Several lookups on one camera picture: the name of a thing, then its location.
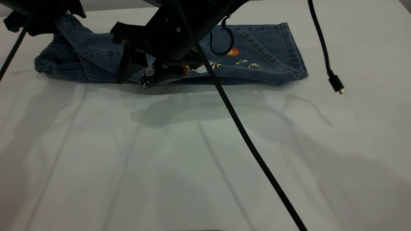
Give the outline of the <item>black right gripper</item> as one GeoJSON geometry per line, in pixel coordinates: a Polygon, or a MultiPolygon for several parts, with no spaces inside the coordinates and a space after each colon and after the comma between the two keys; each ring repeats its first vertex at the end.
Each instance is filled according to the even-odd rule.
{"type": "Polygon", "coordinates": [[[144,90],[179,80],[187,70],[204,64],[192,48],[195,41],[203,39],[212,28],[211,0],[163,0],[144,26],[117,22],[110,31],[115,44],[124,44],[115,74],[117,83],[125,83],[143,69],[140,81],[144,90]],[[156,59],[150,67],[146,54],[156,59]]]}

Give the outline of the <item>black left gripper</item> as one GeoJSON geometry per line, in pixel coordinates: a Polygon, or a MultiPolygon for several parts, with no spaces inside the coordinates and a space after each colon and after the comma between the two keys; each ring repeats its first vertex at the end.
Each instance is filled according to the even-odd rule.
{"type": "Polygon", "coordinates": [[[17,33],[27,21],[27,33],[32,37],[58,34],[60,31],[55,22],[68,11],[81,18],[87,17],[79,0],[1,0],[0,3],[12,9],[12,13],[3,20],[6,29],[17,33]]]}

